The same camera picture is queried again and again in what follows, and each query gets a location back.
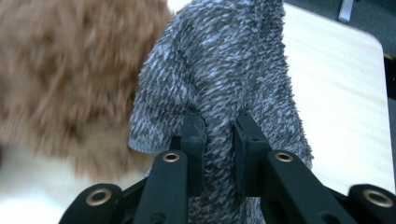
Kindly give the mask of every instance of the gray cloth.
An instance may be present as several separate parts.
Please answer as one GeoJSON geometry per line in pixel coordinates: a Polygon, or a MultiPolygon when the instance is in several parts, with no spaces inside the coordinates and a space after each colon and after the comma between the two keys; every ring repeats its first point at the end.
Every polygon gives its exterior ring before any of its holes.
{"type": "Polygon", "coordinates": [[[199,0],[182,8],[139,76],[129,146],[169,148],[190,108],[205,120],[205,193],[190,199],[190,223],[263,223],[258,198],[234,187],[232,125],[247,111],[273,149],[311,167],[311,149],[292,100],[279,0],[199,0]]]}

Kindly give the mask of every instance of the gray floor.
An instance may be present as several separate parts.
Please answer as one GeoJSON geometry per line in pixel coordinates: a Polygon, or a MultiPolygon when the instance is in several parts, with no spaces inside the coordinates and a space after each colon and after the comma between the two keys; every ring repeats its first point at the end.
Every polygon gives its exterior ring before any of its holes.
{"type": "MultiPolygon", "coordinates": [[[[337,21],[342,0],[285,0],[285,2],[337,21]]],[[[384,53],[396,57],[396,1],[360,0],[353,3],[348,25],[375,36],[384,53]]],[[[396,100],[388,98],[390,139],[396,180],[396,100]]]]}

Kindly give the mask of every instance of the brass ring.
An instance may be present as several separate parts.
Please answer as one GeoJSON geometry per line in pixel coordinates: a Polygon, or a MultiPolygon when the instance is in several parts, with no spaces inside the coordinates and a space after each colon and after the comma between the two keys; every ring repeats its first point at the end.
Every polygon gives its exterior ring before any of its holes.
{"type": "Polygon", "coordinates": [[[278,152],[275,154],[275,157],[279,160],[279,161],[284,161],[284,162],[291,162],[293,161],[293,157],[287,153],[284,152],[278,152]]]}
{"type": "Polygon", "coordinates": [[[376,204],[381,207],[392,207],[393,206],[393,200],[390,199],[387,195],[373,189],[365,189],[363,191],[363,196],[364,198],[369,201],[370,203],[376,204]],[[376,198],[373,198],[372,195],[381,197],[383,200],[380,201],[376,198]]]}
{"type": "Polygon", "coordinates": [[[98,205],[106,203],[110,198],[111,198],[111,191],[109,189],[96,189],[93,192],[91,192],[90,195],[88,195],[85,203],[87,203],[90,206],[98,206],[98,205]],[[94,196],[96,196],[97,194],[100,194],[100,193],[104,193],[105,196],[101,197],[98,200],[93,198],[94,196]]]}
{"type": "Polygon", "coordinates": [[[177,153],[167,153],[163,155],[163,160],[167,162],[174,162],[178,161],[180,159],[180,156],[177,153]]]}

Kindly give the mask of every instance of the white table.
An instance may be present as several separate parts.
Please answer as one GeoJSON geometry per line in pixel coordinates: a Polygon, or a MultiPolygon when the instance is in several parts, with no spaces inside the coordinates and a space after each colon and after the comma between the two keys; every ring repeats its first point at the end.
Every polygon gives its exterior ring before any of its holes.
{"type": "MultiPolygon", "coordinates": [[[[170,0],[179,10],[190,0],[170,0]]],[[[285,5],[286,55],[295,101],[315,159],[313,172],[346,194],[371,183],[394,192],[382,49],[370,35],[285,5]]],[[[122,189],[143,174],[114,183],[122,189]]],[[[19,148],[3,150],[0,223],[57,223],[79,193],[93,185],[75,178],[67,161],[19,148]]]]}

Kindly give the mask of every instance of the brown plush toy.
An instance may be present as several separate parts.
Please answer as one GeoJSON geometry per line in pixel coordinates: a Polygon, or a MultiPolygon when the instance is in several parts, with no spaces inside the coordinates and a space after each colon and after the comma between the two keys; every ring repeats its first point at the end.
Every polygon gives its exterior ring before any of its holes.
{"type": "Polygon", "coordinates": [[[1,0],[0,142],[80,175],[147,169],[127,146],[137,75],[174,14],[163,0],[1,0]]]}

